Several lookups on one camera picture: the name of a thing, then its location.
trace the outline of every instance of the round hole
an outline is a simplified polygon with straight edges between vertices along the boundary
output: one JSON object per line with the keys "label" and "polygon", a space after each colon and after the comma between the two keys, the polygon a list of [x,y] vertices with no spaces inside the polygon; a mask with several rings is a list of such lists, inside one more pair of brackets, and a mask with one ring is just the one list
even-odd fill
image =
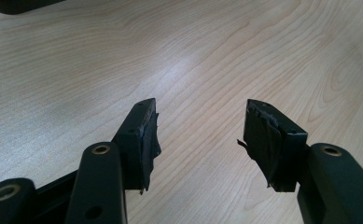
{"label": "round hole", "polygon": [[92,208],[88,209],[85,212],[86,219],[95,219],[102,214],[102,207],[100,206],[93,206]]}
{"label": "round hole", "polygon": [[21,189],[21,186],[17,184],[6,185],[0,188],[0,202],[11,198]]}
{"label": "round hole", "polygon": [[338,156],[342,155],[342,153],[338,149],[332,148],[332,147],[324,147],[323,151],[325,153],[327,153],[329,156],[337,156],[338,157]]}
{"label": "round hole", "polygon": [[105,154],[107,151],[109,151],[110,147],[108,146],[98,146],[94,148],[91,152],[96,155],[102,155]]}

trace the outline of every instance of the metal ring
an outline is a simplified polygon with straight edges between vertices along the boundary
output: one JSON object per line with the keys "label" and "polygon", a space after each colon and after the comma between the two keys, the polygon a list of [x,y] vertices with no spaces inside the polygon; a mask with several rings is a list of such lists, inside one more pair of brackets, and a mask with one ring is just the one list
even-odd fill
{"label": "metal ring", "polygon": [[95,154],[95,155],[103,155],[105,153],[107,153],[109,151],[110,147],[109,146],[98,146],[94,149],[91,150],[91,153]]}
{"label": "metal ring", "polygon": [[323,150],[324,153],[328,154],[329,156],[340,157],[342,155],[342,152],[337,148],[322,147],[321,149]]}
{"label": "metal ring", "polygon": [[0,202],[13,197],[21,190],[21,186],[17,184],[9,184],[0,188]]}

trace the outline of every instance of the wooden table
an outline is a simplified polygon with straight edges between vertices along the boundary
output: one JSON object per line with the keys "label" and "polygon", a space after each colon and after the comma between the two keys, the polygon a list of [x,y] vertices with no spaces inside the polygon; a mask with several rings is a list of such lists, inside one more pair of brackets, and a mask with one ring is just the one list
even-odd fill
{"label": "wooden table", "polygon": [[302,223],[236,144],[249,98],[363,167],[363,0],[68,0],[0,14],[0,181],[41,187],[157,98],[162,154],[130,223]]}

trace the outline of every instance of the wooden surface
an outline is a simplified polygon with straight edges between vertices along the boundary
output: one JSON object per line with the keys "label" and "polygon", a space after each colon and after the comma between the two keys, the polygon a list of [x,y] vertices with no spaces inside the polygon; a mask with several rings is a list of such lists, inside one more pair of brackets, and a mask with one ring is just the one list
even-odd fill
{"label": "wooden surface", "polygon": [[162,154],[130,223],[302,223],[244,149],[245,103],[363,167],[363,0],[68,0],[0,14],[0,181],[74,171],[156,97]]}

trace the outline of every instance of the light wood tabletop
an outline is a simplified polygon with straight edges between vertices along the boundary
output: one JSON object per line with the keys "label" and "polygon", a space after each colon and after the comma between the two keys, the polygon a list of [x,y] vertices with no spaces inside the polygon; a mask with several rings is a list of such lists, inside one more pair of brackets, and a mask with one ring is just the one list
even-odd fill
{"label": "light wood tabletop", "polygon": [[363,167],[363,0],[68,0],[0,14],[0,181],[37,188],[155,97],[161,155],[130,223],[302,223],[236,139],[268,102]]}

